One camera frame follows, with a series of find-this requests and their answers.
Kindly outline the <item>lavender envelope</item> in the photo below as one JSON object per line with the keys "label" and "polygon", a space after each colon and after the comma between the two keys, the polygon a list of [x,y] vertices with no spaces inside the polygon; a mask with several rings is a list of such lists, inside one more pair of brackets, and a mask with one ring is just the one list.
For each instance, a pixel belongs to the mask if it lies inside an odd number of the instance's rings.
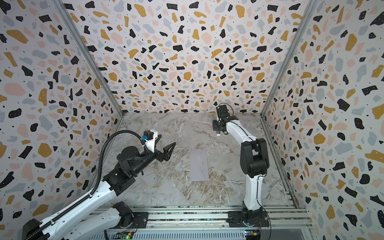
{"label": "lavender envelope", "polygon": [[205,149],[190,150],[190,181],[204,182],[208,180],[207,151]]}

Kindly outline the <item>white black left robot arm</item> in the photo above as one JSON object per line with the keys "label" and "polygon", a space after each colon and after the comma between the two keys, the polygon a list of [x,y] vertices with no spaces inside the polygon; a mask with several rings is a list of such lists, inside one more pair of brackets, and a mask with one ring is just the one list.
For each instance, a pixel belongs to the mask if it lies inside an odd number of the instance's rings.
{"label": "white black left robot arm", "polygon": [[139,228],[140,221],[135,220],[133,211],[123,202],[114,204],[91,219],[85,219],[127,190],[154,160],[168,161],[176,146],[176,143],[171,143],[162,151],[157,150],[156,144],[161,135],[155,130],[145,131],[142,137],[133,131],[127,132],[140,140],[144,150],[140,152],[135,146],[124,148],[117,156],[115,168],[104,177],[98,173],[95,186],[76,202],[42,221],[28,221],[23,226],[23,240],[85,240],[113,227]]}

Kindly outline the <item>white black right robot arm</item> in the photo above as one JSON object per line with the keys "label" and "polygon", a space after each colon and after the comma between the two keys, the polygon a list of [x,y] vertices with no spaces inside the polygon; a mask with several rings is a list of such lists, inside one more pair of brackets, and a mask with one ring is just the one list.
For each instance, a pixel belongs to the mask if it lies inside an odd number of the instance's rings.
{"label": "white black right robot arm", "polygon": [[216,107],[217,119],[213,120],[213,130],[217,135],[230,134],[240,145],[240,167],[246,176],[246,193],[241,211],[228,212],[230,227],[253,227],[265,220],[267,212],[262,206],[261,193],[263,179],[270,167],[268,146],[263,138],[253,136],[242,126],[239,119],[230,115],[226,105]]}

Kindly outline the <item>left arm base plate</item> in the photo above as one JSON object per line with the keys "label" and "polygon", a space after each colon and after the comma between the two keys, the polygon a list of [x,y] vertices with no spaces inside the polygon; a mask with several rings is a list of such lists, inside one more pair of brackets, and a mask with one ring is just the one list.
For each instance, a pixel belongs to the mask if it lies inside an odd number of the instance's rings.
{"label": "left arm base plate", "polygon": [[148,212],[128,213],[121,217],[118,226],[122,229],[145,229],[148,218]]}

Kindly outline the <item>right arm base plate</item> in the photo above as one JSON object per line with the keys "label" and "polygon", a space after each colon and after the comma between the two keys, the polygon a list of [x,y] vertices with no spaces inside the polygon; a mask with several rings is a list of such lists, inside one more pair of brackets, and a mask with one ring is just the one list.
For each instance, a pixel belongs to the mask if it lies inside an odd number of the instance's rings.
{"label": "right arm base plate", "polygon": [[259,211],[229,211],[226,220],[231,228],[269,227],[269,218],[264,210]]}

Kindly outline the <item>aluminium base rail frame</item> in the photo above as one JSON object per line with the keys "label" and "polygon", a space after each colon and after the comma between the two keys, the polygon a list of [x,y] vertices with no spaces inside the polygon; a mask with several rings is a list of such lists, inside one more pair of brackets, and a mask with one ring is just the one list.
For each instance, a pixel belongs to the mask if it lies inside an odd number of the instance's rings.
{"label": "aluminium base rail frame", "polygon": [[269,227],[231,228],[226,222],[229,207],[146,207],[133,212],[148,212],[145,229],[113,227],[87,240],[315,240],[308,213],[292,206],[266,206]]}

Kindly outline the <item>right aluminium corner post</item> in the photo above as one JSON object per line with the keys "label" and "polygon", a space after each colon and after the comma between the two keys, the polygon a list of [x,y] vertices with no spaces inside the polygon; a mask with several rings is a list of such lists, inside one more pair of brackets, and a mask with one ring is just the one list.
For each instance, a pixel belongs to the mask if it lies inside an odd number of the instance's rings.
{"label": "right aluminium corner post", "polygon": [[318,1],[316,1],[316,0],[310,0],[308,3],[308,6],[306,7],[306,10],[305,10],[304,15],[303,15],[303,19],[301,20],[301,23],[298,26],[297,33],[295,34],[293,41],[292,41],[290,47],[288,48],[288,52],[284,58],[282,66],[278,72],[277,78],[271,87],[270,94],[268,95],[267,100],[265,102],[265,105],[262,109],[262,112],[260,114],[261,118],[263,118],[264,116],[267,115],[268,108],[272,104],[272,101],[274,99],[274,94],[277,92],[278,87],[281,84],[283,77],[284,77],[284,75],[285,75],[285,73],[286,73],[286,71],[290,65],[290,62],[295,55],[297,47],[298,47],[298,45],[299,45],[299,43],[303,37],[304,32],[306,31],[306,28],[307,28],[307,25],[310,21],[310,18],[314,13],[315,8],[317,7],[317,3],[318,3]]}

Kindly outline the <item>aluminium corner post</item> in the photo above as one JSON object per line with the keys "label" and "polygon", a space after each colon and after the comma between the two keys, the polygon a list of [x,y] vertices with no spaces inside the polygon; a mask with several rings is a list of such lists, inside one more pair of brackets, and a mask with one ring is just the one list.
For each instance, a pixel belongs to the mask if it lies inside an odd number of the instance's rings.
{"label": "aluminium corner post", "polygon": [[70,17],[70,14],[67,12],[67,9],[65,8],[63,1],[52,1],[52,4],[53,4],[56,12],[60,16],[60,18],[63,20],[66,28],[68,29],[68,31],[72,35],[73,40],[75,41],[80,52],[84,56],[84,58],[85,58],[86,62],[88,63],[92,73],[95,74],[96,79],[100,83],[104,93],[106,94],[106,96],[110,100],[111,106],[115,109],[115,112],[118,114],[119,118],[120,119],[123,118],[124,117],[123,111],[120,109],[119,104],[118,104],[117,100],[114,98],[112,91],[110,90],[107,82],[104,79],[103,74],[101,73],[101,71],[98,68],[98,66],[96,65],[92,55],[90,54],[90,51],[88,50],[87,45],[82,40],[81,35],[80,35],[79,31],[77,30],[72,18]]}
{"label": "aluminium corner post", "polygon": [[285,73],[286,73],[286,71],[290,65],[290,62],[295,55],[297,47],[298,47],[298,45],[299,45],[299,43],[303,37],[304,32],[306,31],[306,28],[307,28],[307,25],[310,21],[310,18],[314,13],[315,8],[317,7],[317,3],[318,3],[318,1],[316,1],[316,0],[310,0],[308,3],[308,6],[306,7],[306,10],[305,10],[304,15],[303,15],[303,19],[301,20],[301,23],[298,26],[297,33],[295,34],[293,41],[292,41],[290,47],[288,48],[288,52],[284,58],[282,66],[278,72],[277,78],[271,87],[270,94],[268,95],[267,100],[265,102],[265,105],[262,109],[262,112],[260,114],[261,118],[263,118],[264,116],[267,115],[268,108],[272,104],[272,101],[274,99],[274,94],[277,92],[278,87],[281,84],[283,77],[284,77],[284,75],[285,75]]}

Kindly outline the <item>left aluminium corner post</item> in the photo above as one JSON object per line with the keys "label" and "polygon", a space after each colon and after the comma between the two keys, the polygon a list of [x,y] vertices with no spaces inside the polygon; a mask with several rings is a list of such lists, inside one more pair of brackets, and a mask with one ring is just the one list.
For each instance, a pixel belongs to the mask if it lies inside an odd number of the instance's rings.
{"label": "left aluminium corner post", "polygon": [[72,35],[73,40],[75,41],[80,52],[84,56],[84,58],[85,58],[86,62],[88,63],[92,73],[95,74],[96,79],[100,83],[104,93],[106,94],[106,96],[110,100],[111,106],[115,109],[115,112],[118,114],[119,118],[120,119],[123,118],[124,117],[123,111],[120,109],[119,104],[118,104],[117,100],[114,98],[112,91],[110,90],[107,82],[104,79],[103,74],[101,73],[101,71],[98,68],[98,66],[96,65],[92,55],[90,54],[90,51],[88,50],[87,45],[82,40],[81,35],[80,35],[79,31],[77,30],[72,18],[70,17],[70,14],[67,12],[67,9],[65,8],[63,1],[52,1],[52,4],[53,4],[56,12],[60,16],[60,18],[63,20],[66,28],[68,29],[68,31]]}

